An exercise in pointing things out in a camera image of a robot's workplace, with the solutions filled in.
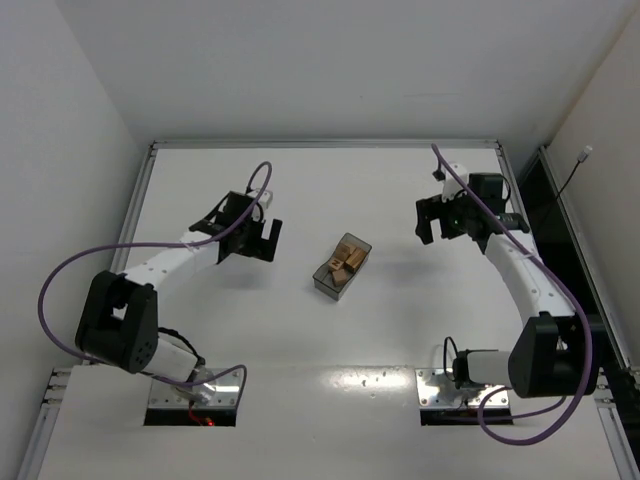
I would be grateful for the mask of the long striped wood block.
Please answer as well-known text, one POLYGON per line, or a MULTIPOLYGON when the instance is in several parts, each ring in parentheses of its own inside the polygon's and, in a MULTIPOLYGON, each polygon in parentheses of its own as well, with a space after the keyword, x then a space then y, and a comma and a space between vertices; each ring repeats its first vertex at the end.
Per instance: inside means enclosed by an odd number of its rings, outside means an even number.
POLYGON ((344 268, 351 273, 359 270, 367 258, 367 252, 361 248, 355 248, 344 261, 344 268))

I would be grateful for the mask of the long plain wood block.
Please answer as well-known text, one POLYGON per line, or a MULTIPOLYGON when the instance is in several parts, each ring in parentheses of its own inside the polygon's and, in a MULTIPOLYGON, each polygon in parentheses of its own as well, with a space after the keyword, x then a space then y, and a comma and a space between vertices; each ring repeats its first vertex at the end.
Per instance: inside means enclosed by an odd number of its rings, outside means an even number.
POLYGON ((340 261, 346 261, 355 251, 357 247, 348 242, 340 242, 333 253, 333 256, 340 261))

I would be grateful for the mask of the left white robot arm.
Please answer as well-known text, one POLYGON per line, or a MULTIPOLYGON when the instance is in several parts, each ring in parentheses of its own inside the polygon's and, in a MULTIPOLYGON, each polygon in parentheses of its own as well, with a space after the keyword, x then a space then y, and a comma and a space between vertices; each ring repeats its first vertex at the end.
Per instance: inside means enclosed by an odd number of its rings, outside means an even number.
POLYGON ((80 351, 128 373, 144 373, 183 391, 211 382, 211 370, 192 346, 160 328, 162 305, 196 274, 231 255, 273 261, 282 228, 263 233, 269 190, 229 192, 189 227, 177 246, 122 272, 103 271, 90 285, 75 336, 80 351))

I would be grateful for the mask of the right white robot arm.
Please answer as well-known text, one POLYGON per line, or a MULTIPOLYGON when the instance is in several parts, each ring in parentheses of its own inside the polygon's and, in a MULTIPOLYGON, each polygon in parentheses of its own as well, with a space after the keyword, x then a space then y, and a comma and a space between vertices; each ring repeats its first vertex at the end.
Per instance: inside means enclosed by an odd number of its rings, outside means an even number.
POLYGON ((433 242, 431 224, 444 239, 467 236, 500 274, 520 314, 523 330, 509 351, 463 350, 452 367, 457 387, 497 384, 521 398, 590 395, 596 387, 605 330, 581 321, 566 294, 543 272, 524 217, 506 209, 500 174, 437 171, 441 194, 416 203, 416 235, 433 242))

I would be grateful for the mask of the small wood cube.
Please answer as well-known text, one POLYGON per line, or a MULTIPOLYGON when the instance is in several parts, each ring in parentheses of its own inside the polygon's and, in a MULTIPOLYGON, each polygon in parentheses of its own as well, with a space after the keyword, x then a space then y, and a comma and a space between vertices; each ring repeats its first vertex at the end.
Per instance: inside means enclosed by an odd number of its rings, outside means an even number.
POLYGON ((343 268, 344 262, 337 257, 332 257, 328 262, 328 269, 331 272, 338 271, 343 268))
POLYGON ((345 269, 340 269, 332 272, 332 281, 336 287, 345 285, 348 280, 349 276, 345 269))

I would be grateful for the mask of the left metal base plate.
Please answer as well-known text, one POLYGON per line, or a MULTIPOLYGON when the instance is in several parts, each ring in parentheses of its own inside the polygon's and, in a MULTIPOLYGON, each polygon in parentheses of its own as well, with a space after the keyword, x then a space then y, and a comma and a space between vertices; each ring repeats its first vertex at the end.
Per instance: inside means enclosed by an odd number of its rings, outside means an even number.
POLYGON ((215 376, 198 386, 177 387, 153 380, 148 396, 150 409, 187 410, 189 402, 199 410, 231 410, 238 405, 240 390, 244 384, 242 368, 222 375, 222 369, 201 368, 195 376, 202 380, 215 376))

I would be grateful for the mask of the metal base plate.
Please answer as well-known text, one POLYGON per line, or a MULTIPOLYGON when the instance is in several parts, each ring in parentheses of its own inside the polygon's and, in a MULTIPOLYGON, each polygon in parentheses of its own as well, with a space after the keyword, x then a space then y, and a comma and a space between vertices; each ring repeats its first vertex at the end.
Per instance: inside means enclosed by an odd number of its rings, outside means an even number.
POLYGON ((244 384, 242 368, 222 375, 222 369, 201 368, 195 376, 202 380, 215 376, 198 386, 177 387, 153 380, 148 396, 150 409, 187 410, 189 402, 199 410, 231 410, 238 405, 240 390, 244 384))
POLYGON ((472 385, 460 389, 442 368, 415 370, 418 406, 421 412, 462 412, 476 410, 501 385, 472 385))

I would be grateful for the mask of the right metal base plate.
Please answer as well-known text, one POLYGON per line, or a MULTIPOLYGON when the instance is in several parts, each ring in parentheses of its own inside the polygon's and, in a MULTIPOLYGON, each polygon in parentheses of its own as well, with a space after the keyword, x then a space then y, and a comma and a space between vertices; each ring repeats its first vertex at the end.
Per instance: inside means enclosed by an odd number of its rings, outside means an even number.
POLYGON ((460 389, 442 368, 415 370, 418 406, 421 412, 462 412, 476 410, 501 385, 472 385, 460 389))

